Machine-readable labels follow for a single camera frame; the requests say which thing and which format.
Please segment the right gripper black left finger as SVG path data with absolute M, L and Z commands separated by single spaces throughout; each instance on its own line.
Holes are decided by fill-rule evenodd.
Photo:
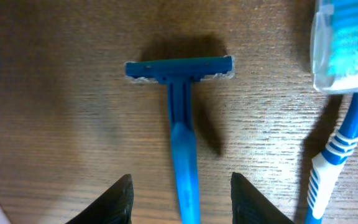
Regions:
M 125 174 L 67 224 L 131 224 L 133 203 L 132 176 Z

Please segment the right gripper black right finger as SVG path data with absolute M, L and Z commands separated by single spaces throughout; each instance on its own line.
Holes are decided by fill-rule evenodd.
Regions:
M 294 224 L 242 174 L 231 176 L 233 224 Z

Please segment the blue disposable razor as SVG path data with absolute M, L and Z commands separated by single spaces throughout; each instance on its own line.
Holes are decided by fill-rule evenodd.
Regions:
M 167 86 L 168 116 L 173 169 L 181 221 L 201 223 L 197 146 L 191 115 L 191 85 L 211 78 L 234 76 L 234 57 L 181 58 L 127 62 L 126 76 L 132 80 L 155 80 Z

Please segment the blue white toothbrush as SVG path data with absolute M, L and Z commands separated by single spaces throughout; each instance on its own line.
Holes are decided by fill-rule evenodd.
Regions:
M 340 128 L 312 159 L 305 223 L 321 223 L 338 177 L 358 145 L 358 0 L 316 1 L 310 61 L 316 90 L 352 95 Z

